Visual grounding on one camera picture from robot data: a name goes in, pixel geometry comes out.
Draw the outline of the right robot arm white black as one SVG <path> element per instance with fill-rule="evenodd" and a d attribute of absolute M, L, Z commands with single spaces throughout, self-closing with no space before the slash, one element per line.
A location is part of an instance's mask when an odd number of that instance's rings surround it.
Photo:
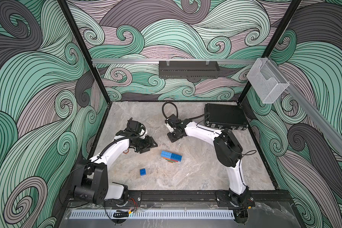
<path fill-rule="evenodd" d="M 243 208 L 254 206 L 241 168 L 243 148 L 231 130 L 213 130 L 206 126 L 199 126 L 189 119 L 183 121 L 165 120 L 165 125 L 170 131 L 167 136 L 171 142 L 190 136 L 213 145 L 218 161 L 227 170 L 232 205 Z"/>

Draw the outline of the blue small lego brick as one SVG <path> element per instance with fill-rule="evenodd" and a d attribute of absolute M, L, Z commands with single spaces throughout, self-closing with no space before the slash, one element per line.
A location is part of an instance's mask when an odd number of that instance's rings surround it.
<path fill-rule="evenodd" d="M 146 175 L 146 170 L 145 169 L 141 169 L 140 170 L 140 175 L 141 176 L 145 176 Z"/>

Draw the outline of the light blue brick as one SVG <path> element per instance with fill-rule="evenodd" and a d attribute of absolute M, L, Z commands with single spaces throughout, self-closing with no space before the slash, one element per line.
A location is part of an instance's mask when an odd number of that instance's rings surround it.
<path fill-rule="evenodd" d="M 162 157 L 162 158 L 165 158 L 165 159 L 171 159 L 172 153 L 166 152 L 166 151 L 162 151 L 162 152 L 161 152 L 161 157 Z"/>

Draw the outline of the blue long brick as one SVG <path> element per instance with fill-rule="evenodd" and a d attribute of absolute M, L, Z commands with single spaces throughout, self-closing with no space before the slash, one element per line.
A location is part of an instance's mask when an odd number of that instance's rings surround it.
<path fill-rule="evenodd" d="M 176 162 L 181 162 L 182 156 L 178 154 L 172 154 L 171 155 L 171 160 L 176 161 Z"/>

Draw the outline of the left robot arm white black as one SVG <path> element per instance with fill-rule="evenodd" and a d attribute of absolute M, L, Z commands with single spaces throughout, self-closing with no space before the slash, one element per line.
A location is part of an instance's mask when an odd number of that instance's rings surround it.
<path fill-rule="evenodd" d="M 70 187 L 71 196 L 96 205 L 106 204 L 107 201 L 119 205 L 126 204 L 129 199 L 128 187 L 108 181 L 111 166 L 129 148 L 142 154 L 157 146 L 156 141 L 148 135 L 116 136 L 102 152 L 76 166 Z"/>

